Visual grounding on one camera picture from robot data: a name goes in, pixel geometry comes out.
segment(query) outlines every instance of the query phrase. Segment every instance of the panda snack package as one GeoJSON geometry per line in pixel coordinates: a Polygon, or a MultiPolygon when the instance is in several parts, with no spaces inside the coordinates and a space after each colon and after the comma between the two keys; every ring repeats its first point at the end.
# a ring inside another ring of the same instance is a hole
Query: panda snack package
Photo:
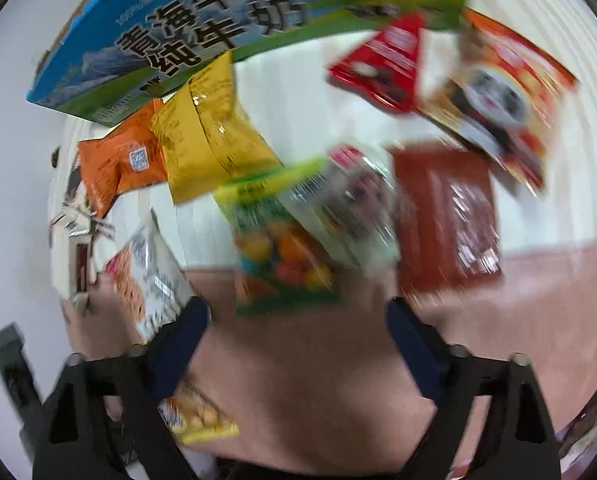
{"type": "Polygon", "coordinates": [[[419,109],[478,146],[534,194],[545,185],[545,163],[557,115],[578,81],[517,32],[466,9],[460,63],[419,109]]]}
{"type": "Polygon", "coordinates": [[[389,112],[410,112],[424,23],[418,13],[392,20],[367,43],[329,67],[329,82],[353,89],[389,112]]]}

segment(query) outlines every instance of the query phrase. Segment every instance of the screw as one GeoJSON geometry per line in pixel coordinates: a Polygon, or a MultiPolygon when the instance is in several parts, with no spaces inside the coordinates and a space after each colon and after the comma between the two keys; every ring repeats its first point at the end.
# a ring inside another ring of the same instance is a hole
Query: screw
{"type": "Polygon", "coordinates": [[[451,353],[454,357],[469,357],[470,352],[466,346],[463,345],[452,345],[449,349],[449,353],[451,353]]]}
{"type": "Polygon", "coordinates": [[[76,366],[85,361],[82,354],[71,354],[67,358],[67,366],[76,366]]]}
{"type": "Polygon", "coordinates": [[[525,354],[512,354],[511,360],[518,366],[529,366],[532,362],[529,360],[525,354]]]}
{"type": "Polygon", "coordinates": [[[139,357],[147,352],[147,346],[145,345],[132,345],[126,352],[127,357],[139,357]]]}

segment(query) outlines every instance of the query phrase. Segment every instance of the red snack package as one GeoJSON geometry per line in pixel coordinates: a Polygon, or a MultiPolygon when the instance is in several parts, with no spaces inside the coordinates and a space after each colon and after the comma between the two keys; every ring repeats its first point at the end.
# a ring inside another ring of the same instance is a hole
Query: red snack package
{"type": "Polygon", "coordinates": [[[470,9],[463,11],[463,20],[460,67],[418,106],[537,194],[545,187],[563,98],[578,81],[502,23],[470,9]]]}
{"type": "Polygon", "coordinates": [[[330,82],[355,89],[391,112],[411,111],[424,23],[418,13],[394,19],[367,43],[329,67],[330,82]]]}
{"type": "Polygon", "coordinates": [[[405,294],[467,287],[501,273],[488,162],[425,144],[393,150],[399,285],[405,294]]]}

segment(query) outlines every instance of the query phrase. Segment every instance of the orange snack bag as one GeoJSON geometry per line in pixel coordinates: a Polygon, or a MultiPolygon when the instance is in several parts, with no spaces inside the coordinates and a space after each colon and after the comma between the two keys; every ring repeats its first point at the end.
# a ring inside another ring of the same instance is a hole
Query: orange snack bag
{"type": "Polygon", "coordinates": [[[81,176],[98,216],[107,214],[117,194],[167,180],[163,152],[149,129],[162,106],[154,99],[102,139],[78,143],[81,176]]]}

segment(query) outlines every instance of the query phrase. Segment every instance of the brown snack package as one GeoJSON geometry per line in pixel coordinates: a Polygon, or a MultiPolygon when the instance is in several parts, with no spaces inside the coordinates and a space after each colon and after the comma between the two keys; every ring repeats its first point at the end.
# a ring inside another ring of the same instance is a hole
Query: brown snack package
{"type": "Polygon", "coordinates": [[[488,161],[442,144],[392,150],[399,187],[399,284],[405,294],[500,274],[488,161]]]}
{"type": "Polygon", "coordinates": [[[102,139],[81,140],[81,176],[96,214],[107,214],[117,194],[167,180],[163,152],[149,129],[163,106],[154,99],[102,139]]]}

